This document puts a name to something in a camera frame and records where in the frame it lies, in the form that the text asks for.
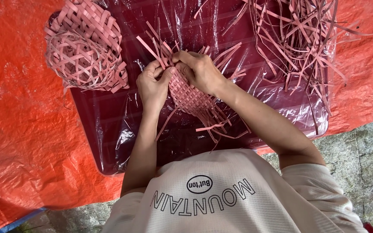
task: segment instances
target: stone pavement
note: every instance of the stone pavement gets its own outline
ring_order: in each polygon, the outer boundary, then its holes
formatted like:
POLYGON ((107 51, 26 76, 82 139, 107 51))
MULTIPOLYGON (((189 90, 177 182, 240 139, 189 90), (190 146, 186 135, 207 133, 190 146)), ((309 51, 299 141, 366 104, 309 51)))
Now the stone pavement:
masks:
MULTIPOLYGON (((373 226, 373 122, 353 131, 313 141, 322 153, 331 174, 351 199, 362 222, 373 226)), ((262 156, 278 172, 275 153, 262 156)), ((24 233, 99 233, 114 201, 95 203, 63 211, 47 211, 16 231, 24 233)))

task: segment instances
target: shirt sleeve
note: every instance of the shirt sleeve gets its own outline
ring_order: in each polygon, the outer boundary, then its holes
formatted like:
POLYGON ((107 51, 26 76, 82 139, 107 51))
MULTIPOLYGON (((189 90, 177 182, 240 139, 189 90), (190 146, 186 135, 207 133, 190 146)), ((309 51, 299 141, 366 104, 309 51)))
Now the shirt sleeve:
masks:
POLYGON ((132 192, 117 200, 101 233, 131 232, 132 220, 138 211, 143 193, 132 192))
POLYGON ((344 196, 343 189, 330 175, 327 167, 318 164, 297 164, 281 170, 282 178, 318 208, 343 232, 364 232, 352 202, 344 196))

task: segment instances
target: t-shirt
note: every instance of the t-shirt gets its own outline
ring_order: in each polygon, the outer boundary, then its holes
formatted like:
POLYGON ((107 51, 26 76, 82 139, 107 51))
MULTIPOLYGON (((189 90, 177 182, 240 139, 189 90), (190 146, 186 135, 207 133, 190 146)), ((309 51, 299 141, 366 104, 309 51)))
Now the t-shirt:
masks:
POLYGON ((281 172, 247 149, 171 162, 116 201, 102 232, 367 232, 325 166, 281 172))

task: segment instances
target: orange tarp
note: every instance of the orange tarp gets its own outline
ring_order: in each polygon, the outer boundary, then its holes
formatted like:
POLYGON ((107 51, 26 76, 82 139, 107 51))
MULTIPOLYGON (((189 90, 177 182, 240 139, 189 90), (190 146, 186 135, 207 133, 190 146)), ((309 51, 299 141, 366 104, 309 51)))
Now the orange tarp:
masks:
MULTIPOLYGON (((119 197, 122 175, 103 177, 59 77, 44 61, 43 25, 63 0, 0 0, 0 228, 34 209, 68 209, 119 197)), ((373 0, 339 1, 338 21, 373 32, 373 0)), ((337 49, 341 70, 328 134, 373 121, 373 36, 337 49)))

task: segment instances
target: person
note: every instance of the person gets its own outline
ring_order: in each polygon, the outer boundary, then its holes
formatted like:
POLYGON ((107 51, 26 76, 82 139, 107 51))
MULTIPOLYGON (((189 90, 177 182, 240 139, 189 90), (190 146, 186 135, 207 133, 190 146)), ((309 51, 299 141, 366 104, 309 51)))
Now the person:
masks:
POLYGON ((102 232, 366 232, 318 149, 288 119, 226 79, 209 56, 179 51, 173 62, 164 72, 151 62, 136 81, 142 120, 102 232), (206 152, 156 172, 158 116, 175 69, 234 109, 277 153, 282 175, 249 149, 206 152))

